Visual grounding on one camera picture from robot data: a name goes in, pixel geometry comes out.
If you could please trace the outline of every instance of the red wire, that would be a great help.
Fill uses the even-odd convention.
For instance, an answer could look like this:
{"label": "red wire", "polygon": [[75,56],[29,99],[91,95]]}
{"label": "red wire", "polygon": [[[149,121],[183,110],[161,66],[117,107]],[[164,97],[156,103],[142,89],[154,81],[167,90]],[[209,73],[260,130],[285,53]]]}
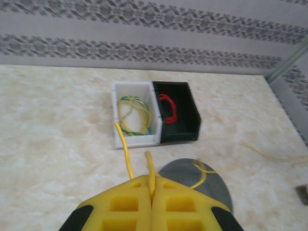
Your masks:
{"label": "red wire", "polygon": [[159,94],[159,100],[167,100],[170,103],[171,108],[172,108],[172,117],[165,119],[166,124],[172,124],[172,123],[176,122],[178,120],[177,106],[172,101],[172,99],[170,99],[170,97],[165,95],[165,94]]}

